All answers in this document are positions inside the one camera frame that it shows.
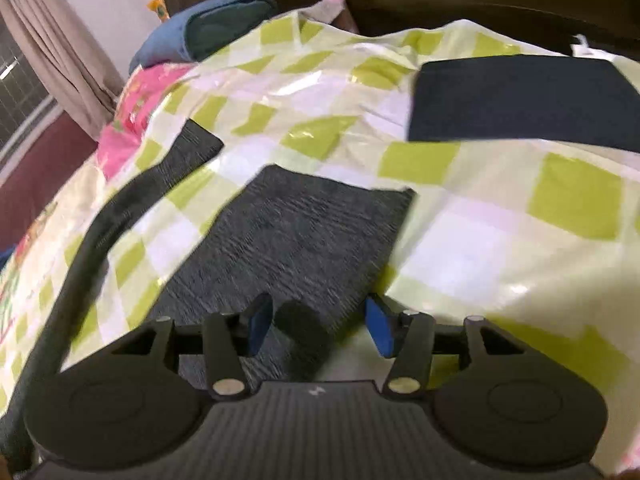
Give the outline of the dark grey knit pants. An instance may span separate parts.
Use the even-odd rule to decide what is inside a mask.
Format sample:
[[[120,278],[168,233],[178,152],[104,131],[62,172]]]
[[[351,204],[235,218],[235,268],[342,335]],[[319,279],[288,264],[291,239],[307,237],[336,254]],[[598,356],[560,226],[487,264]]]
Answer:
[[[34,452],[24,424],[26,401],[60,369],[96,298],[108,252],[223,147],[213,133],[186,122],[164,159],[126,184],[94,218],[1,419],[1,453],[14,474],[29,469]],[[196,324],[214,312],[239,312],[266,292],[277,311],[276,328],[245,365],[248,381],[258,386],[311,378],[331,340],[357,322],[360,302],[381,276],[413,197],[408,188],[366,190],[265,166],[217,214],[143,318],[165,315]]]

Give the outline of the green white checkered bed sheet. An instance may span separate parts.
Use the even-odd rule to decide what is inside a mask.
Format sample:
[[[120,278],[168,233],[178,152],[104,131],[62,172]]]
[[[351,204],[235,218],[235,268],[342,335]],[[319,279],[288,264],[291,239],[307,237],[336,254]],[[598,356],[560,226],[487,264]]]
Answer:
[[[422,65],[539,61],[457,21],[364,38],[298,11],[173,70],[114,170],[92,154],[1,274],[1,453],[34,365],[72,365],[182,300],[232,307],[260,272],[327,292],[333,333],[374,285],[410,308],[486,314],[593,383],[597,463],[639,463],[639,156],[555,141],[412,142]]]

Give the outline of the pink floral blanket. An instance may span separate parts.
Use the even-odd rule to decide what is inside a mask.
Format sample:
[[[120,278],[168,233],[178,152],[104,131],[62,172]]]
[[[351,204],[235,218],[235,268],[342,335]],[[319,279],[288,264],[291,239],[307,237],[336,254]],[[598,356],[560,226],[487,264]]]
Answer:
[[[137,151],[150,117],[168,89],[194,66],[163,63],[134,70],[119,97],[113,120],[101,130],[96,162],[106,180],[111,180]]]

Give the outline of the beige curtain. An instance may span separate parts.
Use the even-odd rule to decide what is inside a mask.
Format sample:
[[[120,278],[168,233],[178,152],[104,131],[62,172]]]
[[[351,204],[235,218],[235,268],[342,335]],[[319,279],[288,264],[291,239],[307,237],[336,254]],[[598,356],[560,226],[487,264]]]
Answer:
[[[1,0],[1,17],[47,92],[99,140],[124,81],[72,7],[66,0]]]

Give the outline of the folded black garment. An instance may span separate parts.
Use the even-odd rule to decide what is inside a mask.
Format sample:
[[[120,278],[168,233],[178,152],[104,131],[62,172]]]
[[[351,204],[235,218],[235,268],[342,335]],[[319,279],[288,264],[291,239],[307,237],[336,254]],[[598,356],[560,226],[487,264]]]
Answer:
[[[460,58],[422,65],[408,139],[542,139],[639,149],[639,93],[608,61]]]

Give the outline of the blue pillow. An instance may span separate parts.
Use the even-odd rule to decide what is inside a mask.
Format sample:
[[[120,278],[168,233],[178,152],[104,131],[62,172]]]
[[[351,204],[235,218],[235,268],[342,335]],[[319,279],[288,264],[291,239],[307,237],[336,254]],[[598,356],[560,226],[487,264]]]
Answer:
[[[274,0],[205,0],[172,14],[132,57],[136,68],[201,62],[278,14]]]

